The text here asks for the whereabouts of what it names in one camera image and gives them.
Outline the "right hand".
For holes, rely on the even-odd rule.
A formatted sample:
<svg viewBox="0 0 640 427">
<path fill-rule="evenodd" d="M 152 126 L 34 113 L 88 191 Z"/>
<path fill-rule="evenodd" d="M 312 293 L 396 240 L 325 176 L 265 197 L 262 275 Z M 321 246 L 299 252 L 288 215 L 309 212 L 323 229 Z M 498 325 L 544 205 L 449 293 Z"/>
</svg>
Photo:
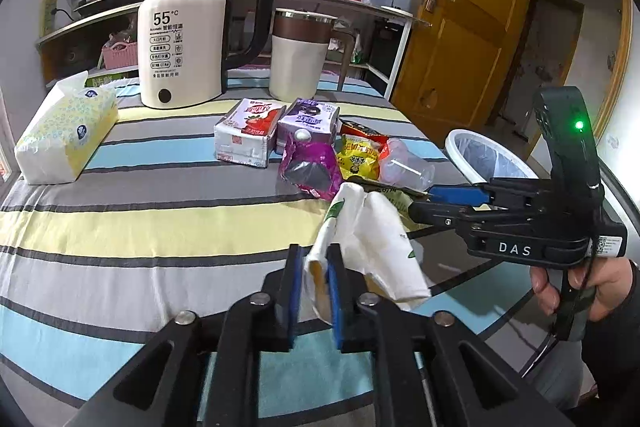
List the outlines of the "right hand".
<svg viewBox="0 0 640 427">
<path fill-rule="evenodd" d="M 597 258 L 593 261 L 591 271 L 583 265 L 570 269 L 568 281 L 572 287 L 581 288 L 585 284 L 585 288 L 596 290 L 588 319 L 597 322 L 611 314 L 628 297 L 636 273 L 637 265 L 627 258 Z M 555 314 L 559 308 L 560 294 L 550 284 L 548 272 L 533 267 L 529 269 L 529 275 L 541 310 L 547 315 Z"/>
</svg>

